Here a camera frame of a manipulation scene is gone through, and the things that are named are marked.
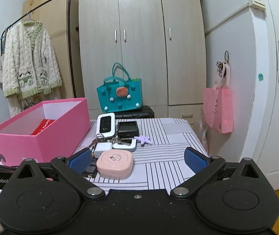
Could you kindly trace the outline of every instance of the open pink box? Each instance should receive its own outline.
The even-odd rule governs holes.
[[[55,121],[30,135],[43,119]],[[0,124],[2,163],[18,166],[25,158],[42,163],[69,157],[90,128],[86,98],[42,101]]]

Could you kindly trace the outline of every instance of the black suitcase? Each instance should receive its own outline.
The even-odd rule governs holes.
[[[116,119],[126,118],[155,118],[155,113],[149,106],[143,106],[137,110],[127,110],[121,112],[115,112]]]

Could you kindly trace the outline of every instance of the pink compact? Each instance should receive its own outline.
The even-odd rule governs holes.
[[[107,179],[126,179],[132,173],[133,155],[120,149],[103,152],[96,163],[99,175]]]

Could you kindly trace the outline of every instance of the cardigan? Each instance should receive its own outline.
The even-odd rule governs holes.
[[[42,23],[20,22],[6,37],[3,91],[6,98],[47,95],[62,85],[54,49]]]

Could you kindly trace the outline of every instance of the striped tablecloth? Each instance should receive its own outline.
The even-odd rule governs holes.
[[[166,189],[170,193],[195,173],[184,162],[184,151],[192,146],[207,155],[188,122],[178,118],[118,119],[118,122],[137,121],[139,132],[150,137],[152,145],[141,147],[137,143],[132,153],[134,167],[131,176],[125,180],[104,179],[97,174],[89,179],[101,187],[106,194],[110,189],[147,190]],[[96,121],[76,149],[75,153],[87,147],[96,136]]]

